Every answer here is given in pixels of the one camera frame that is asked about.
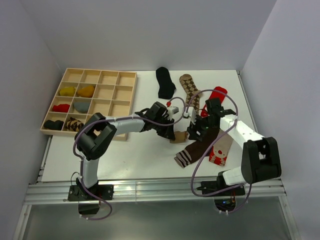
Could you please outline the dark brown striped sock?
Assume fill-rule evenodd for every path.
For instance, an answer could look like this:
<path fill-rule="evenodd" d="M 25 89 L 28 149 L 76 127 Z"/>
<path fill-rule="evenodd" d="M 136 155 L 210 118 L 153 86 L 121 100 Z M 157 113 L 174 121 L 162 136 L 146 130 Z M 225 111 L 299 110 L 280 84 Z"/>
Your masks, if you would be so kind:
<path fill-rule="evenodd" d="M 210 128 L 202 141 L 195 141 L 178 152 L 174 160 L 182 168 L 198 161 L 207 152 L 207 148 L 219 135 L 218 128 Z"/>

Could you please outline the tan ribbed sock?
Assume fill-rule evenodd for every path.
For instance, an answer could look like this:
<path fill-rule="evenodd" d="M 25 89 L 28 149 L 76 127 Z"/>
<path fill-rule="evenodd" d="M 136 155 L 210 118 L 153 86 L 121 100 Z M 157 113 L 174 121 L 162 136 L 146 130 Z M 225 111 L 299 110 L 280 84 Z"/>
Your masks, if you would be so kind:
<path fill-rule="evenodd" d="M 175 139 L 170 139 L 169 142 L 171 144 L 185 143 L 186 140 L 188 139 L 188 135 L 189 134 L 187 131 L 175 131 L 174 132 Z"/>

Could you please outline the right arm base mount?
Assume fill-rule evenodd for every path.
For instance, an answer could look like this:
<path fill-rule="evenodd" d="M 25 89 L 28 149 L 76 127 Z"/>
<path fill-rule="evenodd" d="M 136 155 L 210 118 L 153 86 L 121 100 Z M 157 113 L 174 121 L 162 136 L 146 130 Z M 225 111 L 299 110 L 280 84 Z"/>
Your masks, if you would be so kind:
<path fill-rule="evenodd" d="M 211 180 L 211 181 L 201 181 L 200 186 L 196 189 L 201 191 L 203 195 L 212 194 L 214 192 L 228 188 L 223 179 Z M 241 185 L 218 194 L 214 197 L 222 197 L 221 199 L 215 199 L 214 204 L 216 208 L 222 212 L 228 214 L 236 208 L 236 197 L 245 195 L 245 188 Z"/>

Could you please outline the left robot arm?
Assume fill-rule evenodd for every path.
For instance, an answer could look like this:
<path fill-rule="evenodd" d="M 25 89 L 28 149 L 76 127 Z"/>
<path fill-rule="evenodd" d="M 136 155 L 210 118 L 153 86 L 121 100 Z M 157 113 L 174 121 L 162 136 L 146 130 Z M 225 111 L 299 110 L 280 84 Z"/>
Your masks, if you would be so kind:
<path fill-rule="evenodd" d="M 115 136 L 154 130 L 162 138 L 175 140 L 173 115 L 178 112 L 178 107 L 157 101 L 150 108 L 128 116 L 105 117 L 99 112 L 92 115 L 74 138 L 73 149 L 79 151 L 75 155 L 81 161 L 79 194 L 86 200 L 96 197 L 99 159 Z"/>

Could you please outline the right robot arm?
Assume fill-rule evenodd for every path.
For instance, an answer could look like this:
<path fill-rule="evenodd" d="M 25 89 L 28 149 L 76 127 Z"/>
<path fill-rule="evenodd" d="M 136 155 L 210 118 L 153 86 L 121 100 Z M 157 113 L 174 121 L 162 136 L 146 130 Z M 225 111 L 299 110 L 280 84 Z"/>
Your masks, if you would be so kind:
<path fill-rule="evenodd" d="M 275 138 L 264 137 L 251 129 L 239 120 L 237 111 L 224 109 L 219 98 L 206 100 L 205 103 L 206 117 L 201 117 L 194 109 L 183 113 L 185 118 L 190 118 L 187 128 L 189 139 L 202 142 L 209 135 L 209 130 L 218 129 L 227 133 L 242 149 L 241 166 L 220 172 L 214 181 L 220 194 L 229 194 L 236 185 L 254 184 L 281 176 Z"/>

